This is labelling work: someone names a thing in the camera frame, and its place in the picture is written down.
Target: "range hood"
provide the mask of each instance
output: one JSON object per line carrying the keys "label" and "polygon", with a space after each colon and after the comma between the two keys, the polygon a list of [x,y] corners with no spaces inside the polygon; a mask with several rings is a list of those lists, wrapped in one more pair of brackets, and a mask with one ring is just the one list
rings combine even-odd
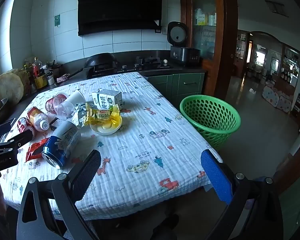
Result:
{"label": "range hood", "polygon": [[78,0],[78,35],[124,29],[161,30],[162,0]]}

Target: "metal bolt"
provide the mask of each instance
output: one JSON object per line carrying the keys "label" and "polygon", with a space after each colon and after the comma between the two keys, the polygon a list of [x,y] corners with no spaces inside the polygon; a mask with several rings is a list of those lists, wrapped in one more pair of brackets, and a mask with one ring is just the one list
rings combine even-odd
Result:
{"label": "metal bolt", "polygon": [[236,176],[237,179],[240,179],[240,180],[244,179],[244,175],[242,173],[240,173],[240,172],[237,173],[235,176]]}
{"label": "metal bolt", "polygon": [[63,180],[63,179],[65,179],[66,177],[67,177],[67,174],[61,173],[61,174],[58,176],[58,179]]}
{"label": "metal bolt", "polygon": [[272,180],[271,178],[266,178],[266,182],[267,182],[268,184],[272,184],[273,180]]}
{"label": "metal bolt", "polygon": [[34,182],[35,182],[35,178],[29,179],[29,183],[30,183],[30,184],[32,184],[32,183],[34,183]]}

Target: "green laundry basket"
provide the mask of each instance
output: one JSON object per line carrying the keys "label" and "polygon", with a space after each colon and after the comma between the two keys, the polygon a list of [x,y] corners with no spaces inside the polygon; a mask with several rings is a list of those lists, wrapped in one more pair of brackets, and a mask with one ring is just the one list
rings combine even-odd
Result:
{"label": "green laundry basket", "polygon": [[238,112],[231,105],[210,96],[186,97],[180,103],[180,111],[215,150],[241,124]]}

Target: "glass cabinet door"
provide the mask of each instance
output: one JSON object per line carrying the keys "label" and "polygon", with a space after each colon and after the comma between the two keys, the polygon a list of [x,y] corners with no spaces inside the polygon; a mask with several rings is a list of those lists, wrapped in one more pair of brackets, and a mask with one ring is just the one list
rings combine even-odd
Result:
{"label": "glass cabinet door", "polygon": [[200,56],[204,59],[213,59],[215,41],[217,10],[216,0],[193,1],[193,31],[192,47],[200,49]]}

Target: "crumpled foil wrapper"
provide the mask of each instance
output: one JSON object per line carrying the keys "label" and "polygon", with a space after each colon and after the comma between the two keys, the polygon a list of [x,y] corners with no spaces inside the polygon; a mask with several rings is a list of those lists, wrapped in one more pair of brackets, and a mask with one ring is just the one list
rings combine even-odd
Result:
{"label": "crumpled foil wrapper", "polygon": [[[89,106],[93,109],[97,109],[97,107],[94,105],[93,101],[87,101]],[[72,117],[72,123],[78,127],[81,128],[83,127],[83,119],[84,116],[87,114],[87,107],[86,103],[77,103],[74,106],[74,114]]]}

